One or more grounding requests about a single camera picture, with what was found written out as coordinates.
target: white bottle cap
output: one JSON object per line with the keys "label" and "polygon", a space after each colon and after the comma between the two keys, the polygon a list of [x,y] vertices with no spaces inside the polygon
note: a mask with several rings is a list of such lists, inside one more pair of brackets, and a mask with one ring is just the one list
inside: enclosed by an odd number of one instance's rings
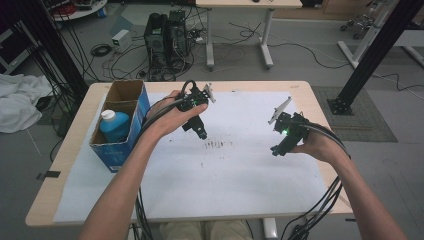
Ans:
{"label": "white bottle cap", "polygon": [[106,122],[111,122],[116,118],[116,114],[112,110],[104,110],[101,115]]}

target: hand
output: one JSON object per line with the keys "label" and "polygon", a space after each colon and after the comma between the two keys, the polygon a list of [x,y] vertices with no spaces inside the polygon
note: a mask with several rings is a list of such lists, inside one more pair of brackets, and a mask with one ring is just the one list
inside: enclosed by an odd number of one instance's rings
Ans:
{"label": "hand", "polygon": [[309,154],[332,166],[342,159],[349,158],[337,143],[314,130],[309,130],[304,144],[294,147],[291,152]]}
{"label": "hand", "polygon": [[[171,94],[164,97],[163,100],[157,102],[147,114],[147,119],[154,116],[162,108],[174,102],[175,97],[177,97],[180,92],[181,91],[174,90]],[[159,134],[159,137],[163,137],[175,131],[175,129],[186,123],[190,118],[201,114],[207,108],[207,104],[202,104],[190,109],[189,111],[181,112],[174,107],[171,111],[156,120],[146,131],[153,131],[154,133]]]}

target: forearm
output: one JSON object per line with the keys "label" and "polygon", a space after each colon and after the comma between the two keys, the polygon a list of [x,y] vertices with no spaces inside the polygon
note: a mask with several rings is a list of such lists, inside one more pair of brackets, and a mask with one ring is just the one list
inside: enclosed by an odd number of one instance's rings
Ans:
{"label": "forearm", "polygon": [[149,157],[159,141],[151,131],[141,136],[84,223],[79,239],[123,239]]}
{"label": "forearm", "polygon": [[393,217],[361,177],[355,164],[343,157],[332,165],[348,195],[362,239],[406,239]]}

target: cardboard box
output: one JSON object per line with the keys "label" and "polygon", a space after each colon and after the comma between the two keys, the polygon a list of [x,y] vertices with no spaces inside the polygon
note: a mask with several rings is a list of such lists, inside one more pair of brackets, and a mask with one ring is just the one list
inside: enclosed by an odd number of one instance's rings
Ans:
{"label": "cardboard box", "polygon": [[110,109],[128,114],[131,119],[130,132],[125,142],[107,143],[99,129],[102,117],[96,116],[98,118],[96,128],[89,142],[90,147],[111,172],[117,172],[127,160],[149,108],[150,103],[143,81],[117,80],[112,83],[101,111]]}

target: blue bottle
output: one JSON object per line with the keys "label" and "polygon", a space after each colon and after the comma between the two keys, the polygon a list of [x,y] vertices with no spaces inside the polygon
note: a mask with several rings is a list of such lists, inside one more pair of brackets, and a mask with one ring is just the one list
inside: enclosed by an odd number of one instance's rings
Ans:
{"label": "blue bottle", "polygon": [[105,110],[102,112],[100,131],[108,143],[125,142],[130,132],[130,117],[123,112]]}

